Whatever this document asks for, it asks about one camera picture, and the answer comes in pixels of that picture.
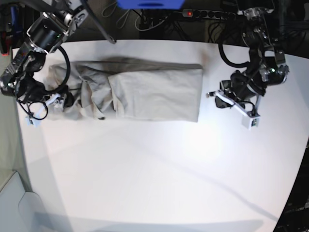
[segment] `gray cloth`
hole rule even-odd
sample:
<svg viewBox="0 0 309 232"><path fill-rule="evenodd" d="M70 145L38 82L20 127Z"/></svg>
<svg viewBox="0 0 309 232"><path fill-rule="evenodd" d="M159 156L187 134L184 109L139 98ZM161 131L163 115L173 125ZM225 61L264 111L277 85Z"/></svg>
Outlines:
<svg viewBox="0 0 309 232"><path fill-rule="evenodd" d="M47 89L64 79L66 64L53 65ZM67 85L75 96L63 112L50 107L49 118L129 118L197 122L203 70L195 64L158 63L132 58L71 63Z"/></svg>

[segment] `blue box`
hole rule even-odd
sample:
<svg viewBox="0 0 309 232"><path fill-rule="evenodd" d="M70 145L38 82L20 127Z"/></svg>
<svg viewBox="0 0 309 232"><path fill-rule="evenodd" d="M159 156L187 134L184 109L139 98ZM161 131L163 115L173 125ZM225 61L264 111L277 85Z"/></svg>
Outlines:
<svg viewBox="0 0 309 232"><path fill-rule="evenodd" d="M185 0L118 0L123 9L180 9Z"/></svg>

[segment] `power strip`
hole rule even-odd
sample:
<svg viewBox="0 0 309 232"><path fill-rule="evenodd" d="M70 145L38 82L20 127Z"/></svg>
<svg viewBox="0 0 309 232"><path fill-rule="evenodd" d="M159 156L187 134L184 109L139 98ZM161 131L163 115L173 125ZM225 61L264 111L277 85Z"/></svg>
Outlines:
<svg viewBox="0 0 309 232"><path fill-rule="evenodd" d="M207 10L183 10L183 17L185 18L204 18L204 19L221 19L221 20L235 20L238 15L235 13L227 13L222 11L207 11Z"/></svg>

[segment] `white tabletop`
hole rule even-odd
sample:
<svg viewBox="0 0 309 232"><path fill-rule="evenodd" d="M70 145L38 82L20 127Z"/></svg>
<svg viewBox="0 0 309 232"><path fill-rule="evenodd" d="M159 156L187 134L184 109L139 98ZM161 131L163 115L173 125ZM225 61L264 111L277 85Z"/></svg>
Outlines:
<svg viewBox="0 0 309 232"><path fill-rule="evenodd" d="M176 41L65 43L71 61L133 57L205 68L198 123L51 121L27 126L28 172L59 231L271 232L288 199L309 136L309 61L287 56L285 84L269 87L258 128L206 99L235 71L214 44ZM233 62L248 48L225 46ZM47 56L48 66L64 62Z"/></svg>

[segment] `white plastic part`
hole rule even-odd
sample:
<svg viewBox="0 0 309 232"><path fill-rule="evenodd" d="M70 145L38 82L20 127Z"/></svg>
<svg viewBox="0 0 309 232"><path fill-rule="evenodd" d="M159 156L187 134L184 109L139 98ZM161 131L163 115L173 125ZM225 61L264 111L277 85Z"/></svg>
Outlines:
<svg viewBox="0 0 309 232"><path fill-rule="evenodd" d="M235 102L233 99L227 97L222 90L218 90L214 94L216 97L220 98L222 101L230 104L233 106L233 108L237 109L242 114L242 125L246 127L248 130L251 130L252 127L257 127L259 125L260 121L260 115L255 114L255 116L252 116L252 111L246 111L244 108L241 107L237 102Z"/></svg>
<svg viewBox="0 0 309 232"><path fill-rule="evenodd" d="M57 93L57 94L53 94L53 95L51 96L51 98L45 102L46 106L48 107L49 105L53 104L53 103L56 101L56 99L59 98L59 97L60 97L60 94L58 94L58 93ZM40 117L40 114L41 114L44 110L45 110L45 107L42 106L42 107L34 114L34 116L35 116L36 118L39 118L39 117ZM38 126L40 125L40 123L41 123L40 120L36 120L36 119L34 119L34 118L30 118L29 116L26 116L26 122L27 122L27 125L33 125L34 127L38 127Z"/></svg>

